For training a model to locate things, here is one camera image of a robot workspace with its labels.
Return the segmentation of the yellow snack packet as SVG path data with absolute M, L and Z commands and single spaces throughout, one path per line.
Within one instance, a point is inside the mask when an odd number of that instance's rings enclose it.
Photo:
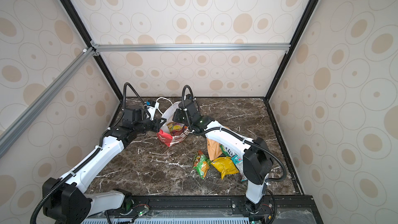
M 213 160 L 211 165 L 221 173 L 221 179 L 224 179 L 226 175 L 239 173 L 239 170 L 233 163 L 231 157 L 219 157 Z

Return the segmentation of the green small snack packet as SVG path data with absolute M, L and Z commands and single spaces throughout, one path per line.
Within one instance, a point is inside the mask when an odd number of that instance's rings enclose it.
M 210 169 L 211 160 L 208 159 L 201 150 L 198 150 L 193 162 L 193 169 L 197 171 L 201 179 L 204 179 Z

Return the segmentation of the brown snack packet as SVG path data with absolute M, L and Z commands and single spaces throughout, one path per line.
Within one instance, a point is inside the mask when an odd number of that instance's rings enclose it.
M 229 157 L 230 154 L 222 147 L 222 145 L 212 139 L 207 139 L 207 152 L 211 161 L 219 158 L 221 155 Z

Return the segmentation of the teal white snack packet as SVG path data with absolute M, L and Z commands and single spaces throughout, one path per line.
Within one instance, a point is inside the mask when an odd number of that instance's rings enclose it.
M 243 159 L 238 156 L 238 155 L 234 155 L 231 158 L 232 162 L 234 163 L 234 165 L 236 166 L 236 168 L 239 170 L 240 176 L 241 176 L 241 181 L 246 181 L 247 178 L 244 175 L 244 167 L 243 167 Z

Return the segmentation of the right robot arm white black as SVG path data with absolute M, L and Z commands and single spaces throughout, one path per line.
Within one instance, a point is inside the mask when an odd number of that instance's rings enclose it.
M 243 160 L 243 174 L 248 179 L 245 207 L 250 213 L 258 212 L 274 164 L 266 142 L 261 138 L 254 140 L 242 136 L 213 118 L 202 115 L 193 100 L 178 104 L 173 121 L 188 125 L 194 135 L 204 135 L 218 142 Z

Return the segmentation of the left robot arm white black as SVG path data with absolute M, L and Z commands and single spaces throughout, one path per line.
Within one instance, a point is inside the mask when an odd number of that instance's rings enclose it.
M 45 181 L 42 199 L 30 222 L 36 223 L 39 212 L 60 224 L 80 224 L 88 216 L 111 209 L 129 214 L 134 203 L 131 193 L 118 189 L 87 195 L 86 191 L 98 173 L 139 134 L 157 133 L 166 121 L 155 117 L 146 106 L 123 109 L 120 118 L 106 129 L 92 152 L 60 178 Z

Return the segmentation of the orange snack packet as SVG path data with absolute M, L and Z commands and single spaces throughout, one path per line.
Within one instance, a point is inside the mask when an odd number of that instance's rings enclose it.
M 187 130 L 187 126 L 183 123 L 169 122 L 167 124 L 171 136 L 180 136 Z

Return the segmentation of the red white paper gift bag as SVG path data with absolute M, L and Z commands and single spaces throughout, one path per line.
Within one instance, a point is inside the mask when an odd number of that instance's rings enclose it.
M 174 113 L 179 109 L 178 105 L 180 101 L 172 103 L 170 99 L 159 97 L 157 98 L 156 103 L 159 103 L 159 100 L 161 99 L 169 101 L 171 106 L 165 112 L 161 112 L 158 109 L 162 114 L 161 117 L 166 119 L 166 123 L 160 128 L 157 133 L 157 137 L 161 143 L 167 147 L 171 147 L 175 144 L 181 143 L 190 134 L 190 131 L 187 125 L 173 120 Z

